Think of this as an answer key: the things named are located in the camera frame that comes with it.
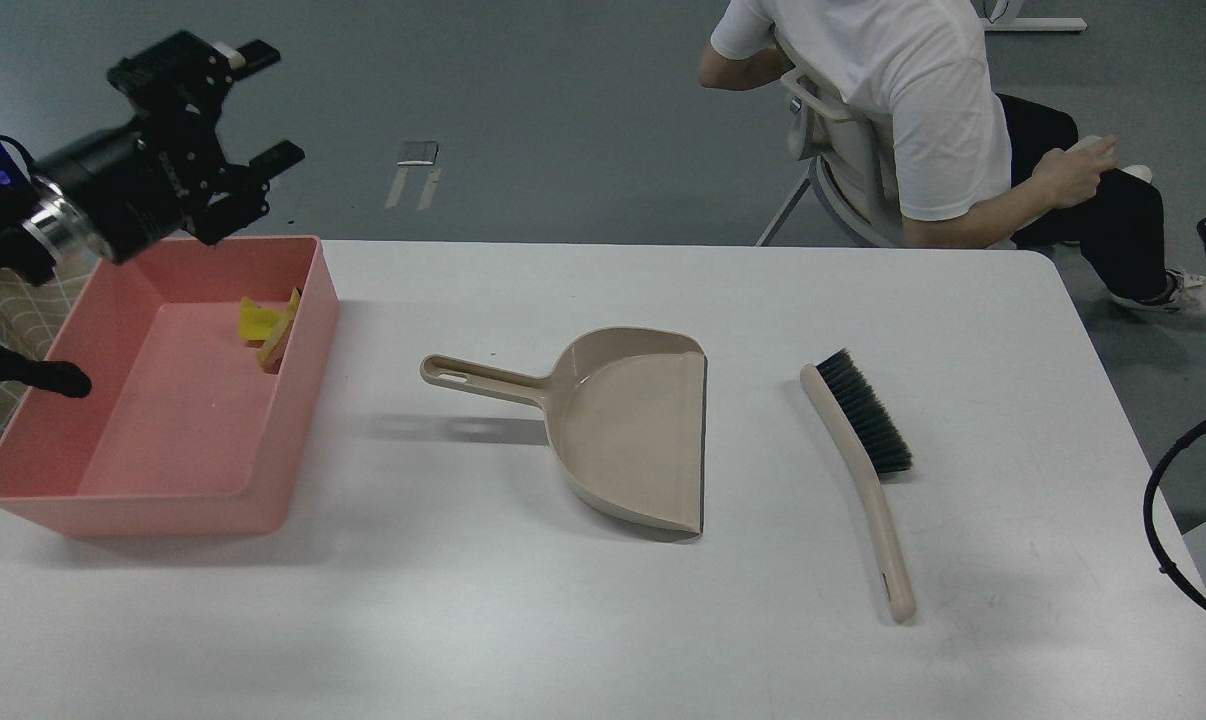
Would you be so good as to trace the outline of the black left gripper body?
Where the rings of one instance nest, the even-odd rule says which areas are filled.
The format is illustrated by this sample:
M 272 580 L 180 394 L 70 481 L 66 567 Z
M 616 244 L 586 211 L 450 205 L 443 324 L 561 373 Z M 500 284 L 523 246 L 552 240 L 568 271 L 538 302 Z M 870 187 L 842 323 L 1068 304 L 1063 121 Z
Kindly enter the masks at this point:
M 254 169 L 226 159 L 222 95 L 174 96 L 33 164 L 23 232 L 62 261 L 88 248 L 110 263 L 137 258 L 174 232 L 215 245 L 254 223 Z

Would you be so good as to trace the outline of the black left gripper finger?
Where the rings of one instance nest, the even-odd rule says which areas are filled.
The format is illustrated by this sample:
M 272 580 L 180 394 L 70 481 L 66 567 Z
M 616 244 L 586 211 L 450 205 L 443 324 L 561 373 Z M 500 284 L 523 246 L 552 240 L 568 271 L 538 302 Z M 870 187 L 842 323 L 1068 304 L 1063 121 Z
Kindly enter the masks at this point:
M 305 159 L 300 146 L 283 140 L 245 165 L 218 166 L 201 178 L 188 213 L 188 233 L 215 246 L 269 213 L 271 182 Z
M 279 60 L 277 47 L 260 39 L 233 47 L 182 29 L 141 53 L 125 55 L 109 69 L 106 82 L 127 96 L 137 117 L 192 113 L 219 119 L 229 90 Z

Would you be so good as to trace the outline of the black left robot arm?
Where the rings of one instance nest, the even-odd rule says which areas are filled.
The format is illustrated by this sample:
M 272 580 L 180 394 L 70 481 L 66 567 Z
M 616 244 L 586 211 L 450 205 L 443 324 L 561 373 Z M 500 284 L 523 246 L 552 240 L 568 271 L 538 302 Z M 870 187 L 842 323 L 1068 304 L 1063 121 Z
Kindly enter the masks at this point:
M 302 163 L 302 147 L 280 141 L 236 164 L 216 127 L 232 88 L 279 60 L 260 39 L 234 47 L 172 33 L 106 72 L 131 109 L 125 123 L 43 158 L 0 133 L 0 273 L 39 287 L 80 250 L 121 265 L 177 232 L 213 247 L 264 218 L 273 178 Z M 8 381 L 68 398 L 92 390 L 78 365 L 0 343 Z

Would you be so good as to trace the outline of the person's hand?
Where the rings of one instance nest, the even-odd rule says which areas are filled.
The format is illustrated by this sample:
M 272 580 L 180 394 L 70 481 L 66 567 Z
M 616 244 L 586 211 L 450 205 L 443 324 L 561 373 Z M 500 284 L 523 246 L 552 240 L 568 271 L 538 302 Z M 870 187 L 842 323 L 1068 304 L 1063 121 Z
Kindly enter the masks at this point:
M 1096 197 L 1103 172 L 1118 168 L 1119 137 L 1089 137 L 1071 150 L 1050 150 L 1034 166 L 1029 182 L 1041 193 L 1048 210 L 1075 207 Z

